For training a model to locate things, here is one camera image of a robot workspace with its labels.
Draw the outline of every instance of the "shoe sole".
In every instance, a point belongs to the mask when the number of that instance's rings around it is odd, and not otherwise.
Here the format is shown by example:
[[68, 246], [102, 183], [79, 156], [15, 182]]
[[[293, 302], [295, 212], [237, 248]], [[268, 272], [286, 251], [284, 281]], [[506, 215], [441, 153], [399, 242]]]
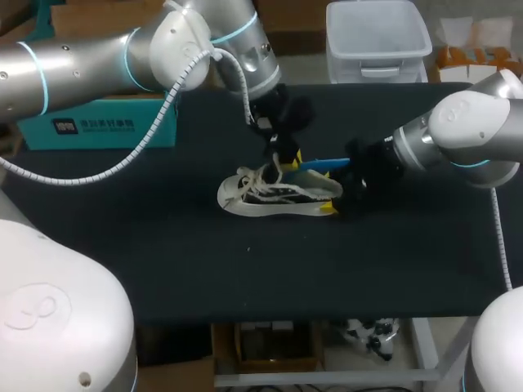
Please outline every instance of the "shoe sole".
[[238, 192], [238, 183], [241, 176], [232, 176], [225, 179], [218, 189], [217, 201], [221, 208], [235, 215], [261, 217], [271, 215], [304, 215], [304, 216], [329, 216], [333, 211], [323, 210], [321, 207], [327, 202], [297, 203], [297, 204], [250, 204], [230, 199], [231, 195]]

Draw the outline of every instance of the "orange object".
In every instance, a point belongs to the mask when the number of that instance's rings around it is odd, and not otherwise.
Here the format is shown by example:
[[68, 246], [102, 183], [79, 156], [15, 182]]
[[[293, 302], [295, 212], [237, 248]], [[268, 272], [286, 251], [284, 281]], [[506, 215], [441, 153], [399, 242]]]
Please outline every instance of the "orange object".
[[498, 70], [510, 69], [518, 77], [523, 74], [521, 59], [505, 47], [462, 49], [443, 47], [436, 63], [440, 69], [459, 65], [494, 65]]

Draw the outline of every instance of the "teal box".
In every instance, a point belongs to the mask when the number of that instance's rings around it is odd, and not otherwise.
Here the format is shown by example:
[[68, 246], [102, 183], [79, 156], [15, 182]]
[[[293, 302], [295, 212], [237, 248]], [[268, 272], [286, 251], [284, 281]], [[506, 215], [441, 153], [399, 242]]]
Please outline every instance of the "teal box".
[[[18, 122], [30, 149], [133, 149], [140, 143], [163, 104], [161, 96], [94, 100]], [[177, 135], [176, 104], [147, 147], [173, 147]]]

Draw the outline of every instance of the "wooden crate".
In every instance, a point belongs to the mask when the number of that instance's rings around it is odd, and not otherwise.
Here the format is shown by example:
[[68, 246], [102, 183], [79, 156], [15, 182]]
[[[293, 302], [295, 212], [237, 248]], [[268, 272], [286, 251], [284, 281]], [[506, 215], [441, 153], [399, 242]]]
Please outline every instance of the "wooden crate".
[[14, 157], [20, 150], [23, 142], [24, 138], [16, 125], [0, 125], [0, 157]]

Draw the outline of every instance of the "robotic arm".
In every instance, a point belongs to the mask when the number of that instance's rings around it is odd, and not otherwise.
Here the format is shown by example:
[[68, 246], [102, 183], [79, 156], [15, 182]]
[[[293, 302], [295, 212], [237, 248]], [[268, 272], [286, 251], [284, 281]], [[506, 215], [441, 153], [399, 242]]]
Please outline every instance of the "robotic arm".
[[508, 70], [444, 98], [394, 132], [401, 166], [425, 171], [450, 161], [467, 182], [494, 188], [523, 162], [523, 84]]
[[[279, 66], [250, 0], [167, 0], [149, 25], [110, 38], [18, 42], [0, 47], [0, 118], [12, 122], [111, 94], [165, 91], [202, 51], [230, 52], [242, 65], [251, 100], [274, 90]], [[186, 79], [197, 87], [209, 58]], [[240, 93], [237, 71], [217, 63]]]

